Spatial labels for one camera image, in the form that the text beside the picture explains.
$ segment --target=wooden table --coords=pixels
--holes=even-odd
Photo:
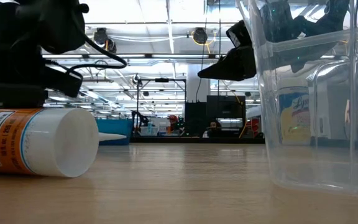
[[[77,179],[0,175],[0,223],[358,224],[358,198],[273,185],[263,145],[133,144]]]

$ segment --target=black cable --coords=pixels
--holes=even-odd
[[[95,65],[95,64],[83,64],[83,65],[77,65],[77,66],[74,66],[74,67],[71,67],[69,69],[69,71],[67,71],[67,74],[73,72],[74,70],[76,69],[79,69],[79,68],[111,68],[111,69],[122,69],[122,68],[125,68],[127,67],[127,62],[118,57],[117,55],[114,55],[104,49],[102,49],[101,47],[99,47],[95,42],[93,42],[83,31],[82,31],[82,28],[80,26],[80,24],[78,23],[77,19],[76,19],[76,14],[75,14],[75,11],[71,11],[71,19],[72,21],[74,22],[74,25],[76,27],[76,29],[78,30],[78,32],[82,35],[82,37],[84,38],[85,42],[87,44],[89,44],[91,47],[93,47],[94,49],[96,49],[98,52],[104,54],[105,56],[111,58],[111,59],[114,59],[120,63],[122,63],[122,65]]]
[[[205,10],[205,28],[204,28],[204,31],[206,33],[206,24],[207,24],[207,21],[208,21],[208,18],[207,18],[207,10],[208,10],[208,5],[206,5],[206,10]],[[204,42],[204,45],[203,45],[203,58],[201,59],[201,71],[203,70],[203,66],[204,66],[204,54],[205,54],[205,43],[206,43],[206,40]],[[198,92],[200,90],[200,86],[201,86],[201,81],[203,80],[203,78],[200,78],[200,82],[198,83],[198,88],[197,88],[197,93],[196,93],[196,103],[198,103]]]
[[[53,61],[53,60],[47,60],[47,59],[45,59],[45,64],[46,64],[46,65],[56,65],[56,66],[59,66],[60,68],[66,70],[66,71],[69,71],[69,70],[70,70],[70,69],[67,68],[66,66],[60,65],[59,63],[57,63],[57,62],[55,62],[55,61]],[[74,74],[74,75],[76,75],[76,76],[78,76],[81,80],[84,79],[83,76],[81,75],[81,73],[79,73],[79,72],[72,71],[71,73]]]
[[[94,64],[95,64],[95,65],[99,65],[99,62],[102,62],[102,63],[104,63],[105,65],[109,65],[109,64],[107,63],[107,61],[105,61],[105,60],[97,60],[97,61],[94,62]],[[97,70],[102,71],[102,70],[105,70],[105,68],[97,68]]]
[[[222,32],[221,32],[221,27],[222,27],[222,20],[221,20],[221,0],[219,0],[219,59],[221,58],[221,49],[222,49]],[[218,79],[218,107],[219,108],[219,95],[220,95],[220,90],[221,90],[221,80]]]

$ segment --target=white cap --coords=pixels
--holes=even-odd
[[[96,121],[83,109],[43,110],[23,135],[24,162],[38,175],[78,177],[90,168],[99,146]]]

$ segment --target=wire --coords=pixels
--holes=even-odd
[[[118,57],[117,55],[114,55],[104,49],[102,49],[101,47],[99,47],[95,42],[93,42],[83,31],[82,28],[79,24],[79,22],[76,19],[76,15],[75,15],[75,11],[71,11],[71,19],[74,22],[74,25],[77,29],[77,31],[82,35],[82,37],[84,38],[85,42],[88,43],[91,47],[93,47],[94,49],[96,49],[98,52],[104,54],[105,56],[114,59],[120,63],[122,63],[122,65],[95,65],[95,64],[83,64],[83,65],[76,65],[71,67],[68,71],[67,74],[70,74],[71,72],[73,72],[76,69],[79,68],[111,68],[111,69],[122,69],[127,67],[127,62]]]
[[[97,61],[94,62],[94,64],[95,64],[95,65],[100,65],[99,62],[102,62],[102,63],[104,63],[105,65],[109,65],[109,64],[107,63],[107,61],[105,61],[105,60],[97,60]],[[99,70],[99,71],[105,70],[105,68],[96,68],[96,69]]]
[[[219,58],[221,57],[221,24],[222,24],[222,20],[221,20],[221,0],[219,0]],[[221,80],[218,79],[218,99],[219,99],[219,94],[220,94],[219,91],[220,91],[220,89],[221,89]]]
[[[232,91],[224,81],[223,81],[223,84],[226,86],[226,88],[227,88],[228,90]],[[238,102],[239,104],[241,104],[242,102],[240,101],[239,97],[236,95],[236,93],[235,93],[234,91],[232,91],[232,92],[233,92],[234,96],[236,97],[237,102]]]
[[[239,136],[239,139],[242,138],[242,136],[244,135],[244,132],[246,131],[246,128],[247,128],[247,123],[246,123],[246,125],[244,125],[244,128],[242,129],[241,134]]]
[[[208,23],[208,18],[205,15],[205,31],[206,31],[206,25]],[[204,67],[204,54],[205,54],[205,44],[203,44],[203,58],[201,59],[201,71],[203,70]],[[198,92],[200,90],[200,86],[201,86],[201,81],[203,80],[203,78],[200,78],[200,82],[198,83],[198,88],[197,88],[197,92],[196,92],[196,103],[198,102]]]
[[[209,49],[209,46],[207,45],[206,48],[208,49],[208,54],[211,54],[211,51]]]
[[[45,60],[45,64],[47,64],[47,65],[56,65],[56,66],[59,66],[60,68],[66,70],[66,71],[69,70],[69,68],[67,68],[66,66],[60,65],[59,63],[57,63],[57,62],[55,62],[53,60],[46,60],[46,59],[44,59],[44,60]],[[81,80],[84,79],[84,77],[79,72],[72,71],[71,73],[73,73],[74,75],[78,76]]]

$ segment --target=clear plastic container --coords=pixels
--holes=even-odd
[[[158,134],[158,127],[142,128],[142,132],[141,132],[142,136],[157,136],[157,134]]]
[[[254,45],[273,181],[358,195],[358,2],[237,6]]]

